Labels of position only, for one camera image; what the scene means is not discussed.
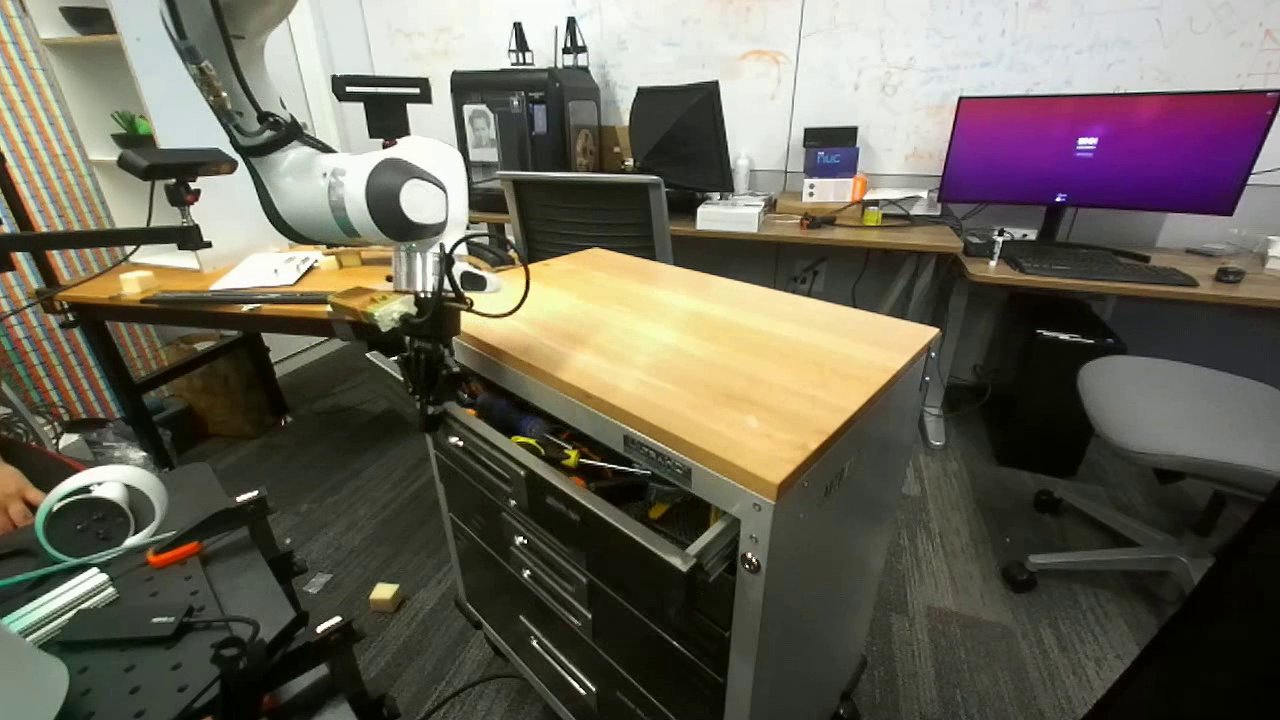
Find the paper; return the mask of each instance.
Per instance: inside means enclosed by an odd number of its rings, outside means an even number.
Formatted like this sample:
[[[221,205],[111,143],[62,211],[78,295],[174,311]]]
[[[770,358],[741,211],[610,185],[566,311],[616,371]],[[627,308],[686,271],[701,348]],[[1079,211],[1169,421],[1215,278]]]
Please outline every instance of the paper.
[[[319,263],[319,253],[250,253],[210,287],[287,287]]]

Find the gray carpet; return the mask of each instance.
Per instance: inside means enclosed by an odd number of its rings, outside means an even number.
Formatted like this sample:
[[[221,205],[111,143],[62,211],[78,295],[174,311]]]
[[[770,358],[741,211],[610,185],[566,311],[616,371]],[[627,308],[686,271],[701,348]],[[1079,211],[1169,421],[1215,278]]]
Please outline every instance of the gray carpet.
[[[364,626],[360,660],[403,714],[442,693],[502,672],[502,660],[452,603],[440,509],[425,477],[425,441],[399,385],[357,348],[283,376],[291,423],[257,441],[204,444],[233,492],[262,488],[277,529],[306,560],[311,620],[330,612]],[[1139,467],[1090,448],[1079,478],[1124,488],[1155,521],[1188,495],[1155,492]],[[1027,509],[1030,473],[997,467],[979,416],[952,411],[952,444],[919,448],[901,509],[901,538],[881,586],[871,663],[855,693],[868,720],[906,714],[1079,714],[1176,607],[1169,581],[1042,574],[1017,597],[1000,560],[1030,547],[1084,547],[1106,537],[1079,517]],[[366,612],[377,581],[408,600]],[[531,689],[483,682],[440,714],[546,714]]]

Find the gray chair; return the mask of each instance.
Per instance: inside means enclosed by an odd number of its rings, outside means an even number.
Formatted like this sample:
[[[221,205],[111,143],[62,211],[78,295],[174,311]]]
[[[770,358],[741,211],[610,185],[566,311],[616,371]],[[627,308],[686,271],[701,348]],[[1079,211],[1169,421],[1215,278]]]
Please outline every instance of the gray chair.
[[[632,170],[500,170],[525,259],[610,248],[670,263],[669,190]]]
[[[1215,368],[1100,354],[1079,368],[1079,398],[1105,444],[1152,467],[1161,478],[1199,478],[1212,488],[1199,537],[1223,501],[1262,501],[1280,483],[1280,386]],[[1172,570],[1191,586],[1212,557],[1194,538],[1149,529],[1090,488],[1053,483],[1037,492],[1041,513],[1076,509],[1133,547],[1037,550],[1005,562],[1005,582],[1037,586],[1037,570]]]

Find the purple screen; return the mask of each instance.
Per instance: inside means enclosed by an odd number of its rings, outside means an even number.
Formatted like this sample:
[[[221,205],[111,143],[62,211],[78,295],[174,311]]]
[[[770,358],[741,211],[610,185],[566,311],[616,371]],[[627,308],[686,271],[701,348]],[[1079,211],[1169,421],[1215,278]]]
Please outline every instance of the purple screen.
[[[1231,215],[1274,91],[958,94],[944,205]]]

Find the robotic arm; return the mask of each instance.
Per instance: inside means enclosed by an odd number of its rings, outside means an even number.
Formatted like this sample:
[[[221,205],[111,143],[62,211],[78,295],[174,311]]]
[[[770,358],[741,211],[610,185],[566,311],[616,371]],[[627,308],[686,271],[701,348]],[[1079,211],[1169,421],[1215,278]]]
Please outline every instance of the robotic arm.
[[[163,28],[225,123],[257,197],[287,241],[391,241],[397,287],[440,287],[440,253],[463,236],[469,175],[454,148],[403,137],[380,150],[330,150],[272,91],[262,47],[296,0],[163,0]]]

